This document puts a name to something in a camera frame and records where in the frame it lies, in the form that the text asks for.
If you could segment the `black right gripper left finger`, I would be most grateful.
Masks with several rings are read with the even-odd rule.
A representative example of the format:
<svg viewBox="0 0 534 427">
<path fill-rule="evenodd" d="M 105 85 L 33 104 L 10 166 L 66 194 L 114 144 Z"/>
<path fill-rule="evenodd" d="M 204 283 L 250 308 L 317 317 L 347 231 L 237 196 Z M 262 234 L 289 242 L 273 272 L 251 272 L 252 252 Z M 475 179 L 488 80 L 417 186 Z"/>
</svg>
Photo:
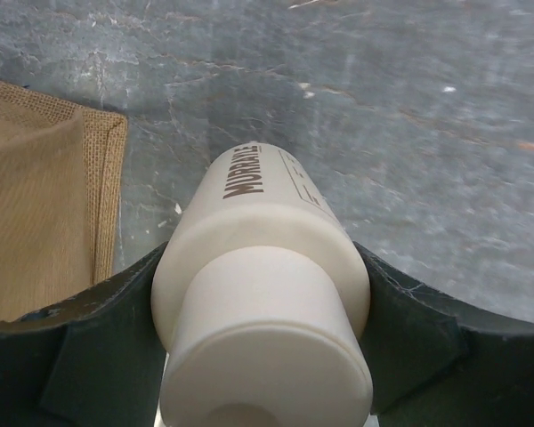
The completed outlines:
<svg viewBox="0 0 534 427">
<path fill-rule="evenodd" d="M 158 246 L 96 286 L 0 322 L 0 426 L 151 426 L 166 352 L 150 311 Z"/>
</svg>

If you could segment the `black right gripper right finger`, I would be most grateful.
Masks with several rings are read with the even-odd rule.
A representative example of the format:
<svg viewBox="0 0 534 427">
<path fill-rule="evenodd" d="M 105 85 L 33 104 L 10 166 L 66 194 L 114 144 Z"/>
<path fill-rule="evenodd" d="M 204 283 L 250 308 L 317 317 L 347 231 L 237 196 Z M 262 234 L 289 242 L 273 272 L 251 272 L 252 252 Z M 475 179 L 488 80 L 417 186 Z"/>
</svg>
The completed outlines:
<svg viewBox="0 0 534 427">
<path fill-rule="evenodd" d="M 363 246 L 360 340 L 382 426 L 534 426 L 534 323 L 477 308 Z"/>
</svg>

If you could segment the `cream bottle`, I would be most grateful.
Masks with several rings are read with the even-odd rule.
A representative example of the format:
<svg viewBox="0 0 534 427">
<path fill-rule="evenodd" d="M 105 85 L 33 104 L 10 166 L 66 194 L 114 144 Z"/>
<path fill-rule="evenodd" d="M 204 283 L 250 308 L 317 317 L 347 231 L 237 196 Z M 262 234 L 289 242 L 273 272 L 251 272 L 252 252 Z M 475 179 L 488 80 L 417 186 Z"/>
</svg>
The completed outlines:
<svg viewBox="0 0 534 427">
<path fill-rule="evenodd" d="M 168 426 L 361 426 L 360 253 L 299 161 L 250 141 L 209 167 L 158 263 Z"/>
</svg>

